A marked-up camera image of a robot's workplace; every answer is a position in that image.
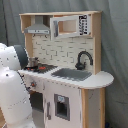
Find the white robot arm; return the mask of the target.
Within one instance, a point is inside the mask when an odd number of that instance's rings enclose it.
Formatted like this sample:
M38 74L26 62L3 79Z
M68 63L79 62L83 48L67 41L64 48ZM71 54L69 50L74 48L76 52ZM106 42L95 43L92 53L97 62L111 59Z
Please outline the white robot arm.
M7 128L36 128L29 94L19 74L27 64L28 54L21 45L0 43L0 108Z

